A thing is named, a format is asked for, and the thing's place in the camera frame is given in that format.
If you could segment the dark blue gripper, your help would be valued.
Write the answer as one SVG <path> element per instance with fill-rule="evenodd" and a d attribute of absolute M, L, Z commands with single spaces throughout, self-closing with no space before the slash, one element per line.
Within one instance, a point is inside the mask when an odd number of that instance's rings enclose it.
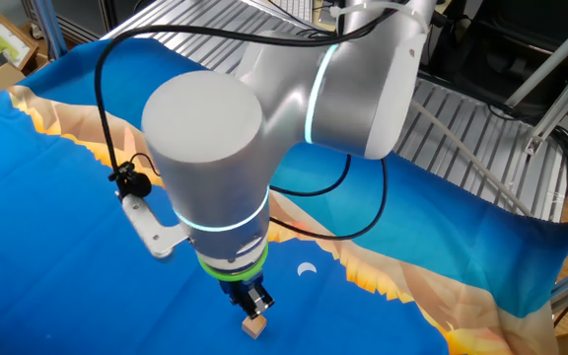
<path fill-rule="evenodd" d="M 261 285 L 262 281 L 263 272 L 258 271 L 249 279 L 220 281 L 219 284 L 236 308 L 247 318 L 256 319 L 274 304 L 273 298 Z M 249 305 L 241 304 L 244 300 L 249 300 Z"/>

